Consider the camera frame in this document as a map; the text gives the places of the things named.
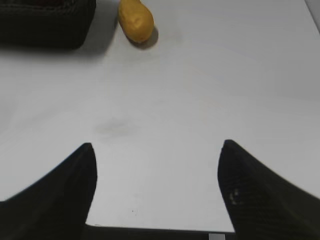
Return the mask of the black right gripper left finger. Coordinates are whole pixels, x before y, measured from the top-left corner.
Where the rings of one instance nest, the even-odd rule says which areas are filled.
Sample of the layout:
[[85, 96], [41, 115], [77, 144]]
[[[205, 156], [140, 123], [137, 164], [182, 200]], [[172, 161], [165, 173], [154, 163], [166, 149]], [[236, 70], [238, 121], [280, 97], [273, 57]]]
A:
[[2, 240], [79, 240], [97, 186], [97, 162], [84, 143], [44, 177], [0, 203]]

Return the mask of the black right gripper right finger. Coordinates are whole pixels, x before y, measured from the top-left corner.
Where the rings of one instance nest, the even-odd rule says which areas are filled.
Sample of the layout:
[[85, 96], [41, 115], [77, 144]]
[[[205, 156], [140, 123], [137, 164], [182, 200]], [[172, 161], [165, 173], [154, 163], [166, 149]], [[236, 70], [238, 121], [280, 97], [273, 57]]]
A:
[[238, 240], [318, 240], [320, 200], [235, 141], [223, 143], [218, 185]]

